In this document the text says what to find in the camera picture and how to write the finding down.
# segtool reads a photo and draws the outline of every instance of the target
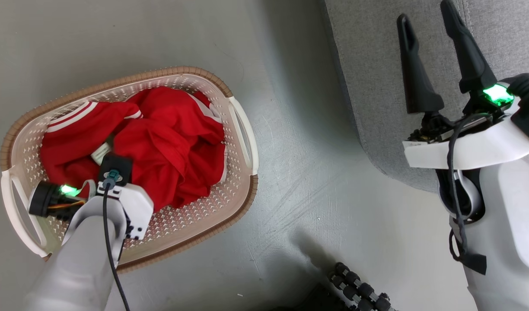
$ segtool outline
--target white stripe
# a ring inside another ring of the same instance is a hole
[[[124,117],[124,118],[125,119],[137,119],[141,115],[142,115],[142,112],[140,110],[138,110],[138,112],[136,112],[135,114],[133,114],[131,116]]]
[[[188,93],[188,95],[197,103],[197,105],[199,106],[199,109],[201,109],[201,112],[203,112],[204,116],[207,116],[207,117],[215,120],[216,122],[219,122],[220,124],[223,124],[223,120],[220,118],[220,113],[217,110],[217,108],[215,108],[215,106],[213,104],[211,104],[209,106],[209,108],[207,108],[207,106],[205,106],[205,104],[203,104],[201,102],[201,100],[198,100],[192,94]]]
[[[78,120],[80,120],[81,118],[83,118],[87,114],[89,114],[95,108],[96,105],[97,105],[97,102],[91,102],[90,106],[88,106],[88,108],[86,108],[86,110],[84,110],[80,114],[77,114],[76,116],[74,116],[74,118],[71,118],[71,119],[69,119],[69,120],[67,120],[67,121],[65,121],[65,122],[63,122],[61,124],[57,124],[55,126],[50,126],[48,128],[47,132],[48,133],[55,132],[56,130],[61,130],[62,128],[73,124],[74,122],[77,122]]]
[[[76,108],[75,110],[72,110],[71,112],[69,112],[68,114],[65,114],[64,116],[61,116],[61,117],[59,117],[59,118],[57,118],[55,120],[51,120],[51,122],[49,122],[49,124],[55,124],[57,122],[61,122],[62,120],[70,118],[71,116],[73,116],[74,114],[79,112],[80,110],[86,108],[86,106],[89,105],[89,104],[90,104],[90,102],[86,101],[82,105],[80,105],[78,108]]]

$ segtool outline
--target black cable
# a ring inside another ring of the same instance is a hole
[[[454,165],[453,165],[453,157],[455,153],[455,143],[456,143],[456,139],[460,135],[460,132],[462,132],[462,129],[464,128],[464,126],[466,126],[467,124],[469,124],[472,120],[476,118],[488,117],[488,116],[489,114],[472,114],[468,116],[456,126],[456,128],[453,130],[454,131],[453,135],[451,136],[451,139],[449,140],[449,152],[447,153],[447,166],[449,167],[449,187],[451,190],[450,191],[451,196],[453,197],[453,205],[456,211],[456,224],[459,227],[461,248],[464,254],[468,252],[468,240],[466,240],[466,233],[464,232],[464,219],[462,218],[462,211],[460,210],[459,197],[456,191],[455,170],[454,170]]]
[[[459,257],[456,255],[455,248],[453,248],[453,237],[455,236],[455,233],[453,230],[449,232],[449,252],[451,253],[451,256],[453,257],[453,260],[459,261]]]
[[[115,283],[117,283],[118,292],[121,294],[122,303],[124,303],[124,308],[126,311],[130,311],[130,307],[128,306],[128,301],[126,301],[126,296],[124,295],[124,291],[122,290],[122,285],[120,280],[118,279],[117,270],[115,268],[115,261],[113,260],[113,255],[111,253],[111,242],[109,239],[109,225],[107,224],[107,195],[109,193],[109,188],[111,187],[110,184],[107,184],[105,187],[105,192],[103,193],[103,227],[105,230],[105,244],[107,246],[107,256],[109,258],[109,264],[111,265],[111,270],[113,271],[113,277],[115,278]]]

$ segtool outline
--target brown basket rim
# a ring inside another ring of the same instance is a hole
[[[163,69],[158,69],[158,70],[147,71],[145,73],[138,73],[136,75],[131,75],[131,76],[127,76],[127,77],[123,77],[119,79],[113,79],[105,83],[100,83],[100,84],[97,84],[91,87],[87,87],[86,89],[76,91],[74,93],[71,93],[61,98],[58,98],[56,100],[53,100],[47,104],[38,106],[37,108],[30,110],[26,114],[23,114],[23,116],[21,116],[18,120],[16,120],[3,139],[3,144],[0,150],[1,170],[7,171],[11,167],[11,151],[13,148],[13,143],[15,139],[17,138],[17,135],[19,134],[19,132],[21,132],[22,128],[26,124],[28,124],[28,122],[31,122],[32,120],[34,120],[35,118],[38,118],[42,114],[50,112],[51,110],[59,108],[61,106],[67,105],[73,101],[97,94],[99,92],[106,91],[108,89],[113,89],[115,87],[120,87],[120,86],[124,86],[130,83],[144,81],[147,79],[154,79],[158,77],[164,77],[164,76],[176,75],[176,74],[182,74],[182,73],[188,73],[191,75],[197,75],[197,76],[203,77],[211,81],[215,86],[217,86],[219,90],[221,90],[221,92],[224,94],[224,96],[226,97],[233,96],[232,91],[229,89],[229,87],[224,83],[224,81],[222,81],[214,73],[211,73],[199,67],[191,67],[191,66],[168,67],[168,68],[163,68]],[[247,211],[249,210],[249,207],[251,207],[251,204],[253,204],[253,200],[255,199],[255,196],[257,194],[257,185],[258,185],[258,176],[257,175],[251,176],[251,179],[249,181],[249,191],[247,192],[247,197],[245,197],[245,201],[243,202],[241,207],[228,219],[224,220],[223,222],[219,224],[216,224],[215,226],[205,230],[204,232],[200,234],[197,234],[193,238],[190,238],[182,243],[171,246],[170,248],[166,248],[165,250],[162,250],[150,256],[145,256],[144,258],[134,260],[132,262],[128,262],[125,264],[119,264],[118,269],[117,269],[118,272],[126,273],[126,272],[136,270],[138,268],[148,266],[152,263],[158,262],[160,260],[173,256],[174,254],[178,254],[179,252],[187,250],[188,248],[191,248],[192,246],[199,244],[205,241],[206,239],[211,238],[211,236],[218,234],[222,232],[223,230],[229,228],[230,226],[235,224],[239,219],[241,219],[241,217],[245,215],[245,213],[247,213]],[[45,261],[49,260],[50,256],[51,254],[49,254],[48,256],[45,256],[43,260]]]

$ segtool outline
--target basket handle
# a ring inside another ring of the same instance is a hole
[[[257,152],[257,140],[255,140],[255,134],[253,128],[249,123],[247,115],[243,111],[239,101],[233,96],[229,97],[229,111],[232,115],[232,121],[239,137],[239,141],[242,144],[243,157],[247,167],[251,169],[251,175],[257,175],[259,170],[259,155]]]
[[[3,195],[3,204],[5,205],[7,216],[9,217],[13,229],[17,232],[23,243],[35,254],[38,254],[40,257],[45,257],[48,253],[34,238],[32,238],[32,235],[28,232],[21,214],[19,213],[17,202],[15,202],[15,197],[13,195],[13,181],[9,171],[9,169],[3,171],[1,176],[1,193]]]

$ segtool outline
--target red garment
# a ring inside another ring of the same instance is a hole
[[[87,103],[53,120],[40,158],[49,180],[81,187],[96,179],[90,155],[115,134],[116,154],[133,160],[132,183],[145,189],[158,211],[210,193],[225,174],[223,126],[201,92],[158,87],[127,102]]]

